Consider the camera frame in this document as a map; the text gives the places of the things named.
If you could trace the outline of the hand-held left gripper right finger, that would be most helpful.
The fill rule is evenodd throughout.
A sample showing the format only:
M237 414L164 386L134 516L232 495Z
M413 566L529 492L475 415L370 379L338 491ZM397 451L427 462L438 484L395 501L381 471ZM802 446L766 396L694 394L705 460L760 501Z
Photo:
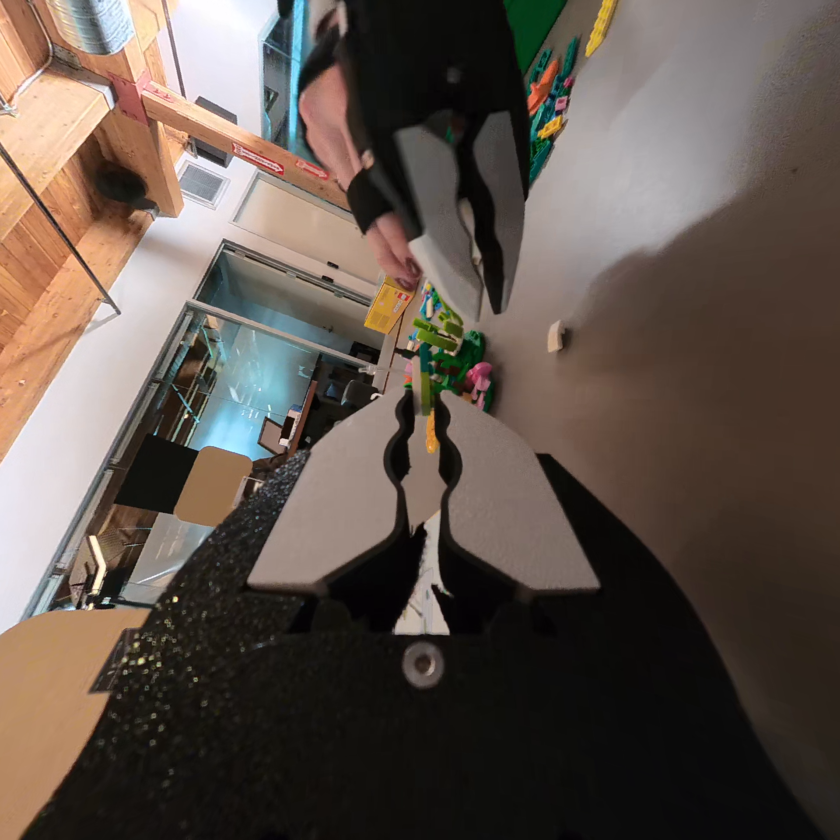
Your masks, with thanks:
M499 610L545 596L594 594L601 582L530 446L449 392L440 443L435 597L449 632L482 632Z

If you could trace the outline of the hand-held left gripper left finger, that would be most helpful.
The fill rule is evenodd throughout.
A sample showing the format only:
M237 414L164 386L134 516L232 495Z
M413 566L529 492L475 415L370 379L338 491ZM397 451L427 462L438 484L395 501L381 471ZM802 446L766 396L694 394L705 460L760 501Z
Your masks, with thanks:
M407 515L403 479L414 400L388 392L309 451L247 580L250 590L343 604L354 621L396 624L424 546Z

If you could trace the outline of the small lime green lego assembly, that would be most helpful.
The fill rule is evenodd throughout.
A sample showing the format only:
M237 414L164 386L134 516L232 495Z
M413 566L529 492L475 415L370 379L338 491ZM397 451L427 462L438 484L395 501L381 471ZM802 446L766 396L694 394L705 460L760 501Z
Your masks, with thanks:
M412 358L412 389L415 414L428 417L433 409L434 389L432 375L434 360L431 345L421 343Z

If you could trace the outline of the pile of loose lego bricks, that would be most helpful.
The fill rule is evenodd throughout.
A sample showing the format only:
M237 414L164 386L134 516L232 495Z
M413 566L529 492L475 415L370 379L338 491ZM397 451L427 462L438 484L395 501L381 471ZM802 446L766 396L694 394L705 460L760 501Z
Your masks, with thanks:
M544 49L528 77L530 185L541 174L567 122L580 49L579 35L570 40L560 56L555 56L551 48Z

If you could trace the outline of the yellow lego box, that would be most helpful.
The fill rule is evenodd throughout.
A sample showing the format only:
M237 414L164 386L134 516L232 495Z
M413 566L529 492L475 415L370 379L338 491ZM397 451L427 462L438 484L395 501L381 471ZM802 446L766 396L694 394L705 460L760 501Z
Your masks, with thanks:
M408 290L389 275L380 277L380 286L365 315L364 326L377 333L389 334L413 301L416 289Z

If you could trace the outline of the lego flower build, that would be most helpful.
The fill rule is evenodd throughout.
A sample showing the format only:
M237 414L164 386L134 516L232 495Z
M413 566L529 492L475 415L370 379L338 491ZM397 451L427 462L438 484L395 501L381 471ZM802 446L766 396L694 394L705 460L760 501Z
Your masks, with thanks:
M459 315L442 308L431 321L415 318L413 326L415 331L406 347L403 389L413 394L412 358L421 343L430 344L434 360L433 409L429 416L421 417L425 420L426 451L433 455L439 448L435 425L437 398L450 392L480 411L488 413L494 402L496 384L492 365L485 359L485 335L479 331L467 330Z

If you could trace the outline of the yellow lego plate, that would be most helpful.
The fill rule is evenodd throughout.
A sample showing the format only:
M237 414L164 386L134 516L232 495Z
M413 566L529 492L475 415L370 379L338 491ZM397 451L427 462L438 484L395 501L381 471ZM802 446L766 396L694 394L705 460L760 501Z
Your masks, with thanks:
M612 24L619 1L604 0L598 10L590 37L588 38L584 56L589 59L601 47Z

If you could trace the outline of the person's right hand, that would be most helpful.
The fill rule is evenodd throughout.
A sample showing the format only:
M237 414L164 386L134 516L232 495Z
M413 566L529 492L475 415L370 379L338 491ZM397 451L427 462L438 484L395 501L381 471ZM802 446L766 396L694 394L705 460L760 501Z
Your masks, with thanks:
M339 66L317 76L303 91L299 110L307 127L308 144L321 168L346 191L362 169L347 123L348 91ZM379 216L365 234L378 265L408 291L423 272L414 259L400 219L393 213Z

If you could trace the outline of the glass partition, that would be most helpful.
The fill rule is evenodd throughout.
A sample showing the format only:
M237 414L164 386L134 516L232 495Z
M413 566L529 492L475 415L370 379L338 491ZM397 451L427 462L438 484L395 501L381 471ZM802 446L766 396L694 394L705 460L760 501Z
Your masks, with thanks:
M145 435L253 461L238 503L267 463L308 448L355 406L351 386L383 388L395 331L367 329L371 299L231 243L219 247L151 368L94 450L70 519L23 617L154 602L211 527L115 505Z

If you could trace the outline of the black panel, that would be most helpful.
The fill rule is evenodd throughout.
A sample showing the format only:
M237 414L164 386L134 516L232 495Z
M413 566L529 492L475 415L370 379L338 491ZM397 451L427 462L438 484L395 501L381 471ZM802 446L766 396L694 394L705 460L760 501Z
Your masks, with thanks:
M197 457L196 449L145 435L115 505L173 515Z

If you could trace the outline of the wooden ceiling beam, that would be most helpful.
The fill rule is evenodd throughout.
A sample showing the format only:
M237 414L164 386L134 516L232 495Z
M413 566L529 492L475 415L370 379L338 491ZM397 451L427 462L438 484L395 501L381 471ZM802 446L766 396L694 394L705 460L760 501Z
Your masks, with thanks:
M177 2L128 3L136 28L136 37L113 56L91 56L81 52L60 36L46 2L35 2L35 9L45 16L47 39L51 45L57 48L60 54L68 54L72 69L83 70L100 77L110 90L119 112L114 89L108 77L109 72L134 81L144 68L149 69L152 81L143 92L143 105L150 121L149 127L144 127L121 113L112 134L113 142L120 147L117 160L122 165L134 168L145 179L152 189L152 200L157 202L163 215L177 216L183 209L183 198L181 189L176 184L172 153L163 150L164 126L200 140L225 154L231 154L232 141L242 144L282 163L285 174L282 177L275 176L283 182L334 207L349 209L332 177L330 181L325 182L304 174L296 167L296 159L301 158L300 156L261 139L202 105L188 101L166 85L156 82L153 79L149 55L161 31L166 31L170 37L172 59L177 64L172 30L172 9L176 8Z

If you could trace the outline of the black round speaker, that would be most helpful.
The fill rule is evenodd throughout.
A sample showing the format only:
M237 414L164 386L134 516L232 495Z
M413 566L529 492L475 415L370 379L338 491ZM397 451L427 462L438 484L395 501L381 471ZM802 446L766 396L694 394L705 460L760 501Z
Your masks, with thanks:
M153 216L160 212L157 203L148 197L144 180L119 164L112 161L100 163L93 176L93 183L99 194L112 202Z

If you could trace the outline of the tan table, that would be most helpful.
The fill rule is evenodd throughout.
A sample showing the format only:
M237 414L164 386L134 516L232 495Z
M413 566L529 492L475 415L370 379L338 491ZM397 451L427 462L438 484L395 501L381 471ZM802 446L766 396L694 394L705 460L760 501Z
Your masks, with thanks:
M91 687L150 612L55 611L2 634L1 838L20 838L67 776L109 698Z

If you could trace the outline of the red metal bracket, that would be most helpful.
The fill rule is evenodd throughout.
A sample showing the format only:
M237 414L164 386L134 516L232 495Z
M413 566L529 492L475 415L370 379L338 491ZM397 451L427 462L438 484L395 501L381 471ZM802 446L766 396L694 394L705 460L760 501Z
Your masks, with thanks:
M108 78L120 112L132 121L149 127L150 121L143 102L143 93L152 81L149 69L144 68L136 80L126 79L112 72L108 73Z

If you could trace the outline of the metal air duct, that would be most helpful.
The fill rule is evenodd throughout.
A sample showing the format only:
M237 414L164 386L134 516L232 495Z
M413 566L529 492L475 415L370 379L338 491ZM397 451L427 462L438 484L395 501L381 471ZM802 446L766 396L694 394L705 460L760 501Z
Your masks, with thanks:
M127 1L46 1L59 35L91 56L113 56L137 32Z

